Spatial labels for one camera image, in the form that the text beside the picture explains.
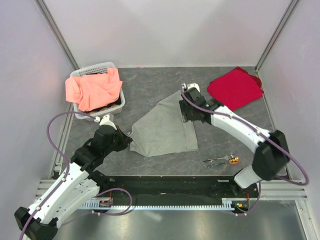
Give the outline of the grey cloth napkin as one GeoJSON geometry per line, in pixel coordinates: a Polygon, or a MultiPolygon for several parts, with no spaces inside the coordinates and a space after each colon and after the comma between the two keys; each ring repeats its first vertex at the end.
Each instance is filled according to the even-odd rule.
{"type": "Polygon", "coordinates": [[[177,91],[161,100],[131,128],[129,150],[144,157],[197,151],[194,124],[183,122],[177,91]]]}

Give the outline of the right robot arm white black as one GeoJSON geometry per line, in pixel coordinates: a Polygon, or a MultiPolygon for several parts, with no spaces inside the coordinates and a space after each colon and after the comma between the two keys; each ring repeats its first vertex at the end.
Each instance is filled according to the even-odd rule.
{"type": "Polygon", "coordinates": [[[196,83],[182,84],[179,101],[184,122],[201,121],[229,133],[254,154],[252,164],[237,172],[229,184],[235,197],[242,196],[247,188],[262,180],[276,178],[278,172],[289,162],[289,150],[283,132],[260,128],[232,112],[222,102],[206,100],[196,83]]]}

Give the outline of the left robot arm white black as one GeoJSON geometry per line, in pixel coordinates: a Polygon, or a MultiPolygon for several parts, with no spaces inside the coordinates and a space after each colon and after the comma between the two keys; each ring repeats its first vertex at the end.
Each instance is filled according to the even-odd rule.
{"type": "Polygon", "coordinates": [[[110,191],[108,178],[96,170],[112,152],[125,150],[132,138],[119,127],[101,125],[92,138],[78,148],[66,169],[51,187],[29,207],[14,213],[20,239],[51,240],[66,219],[82,204],[110,191]]]}

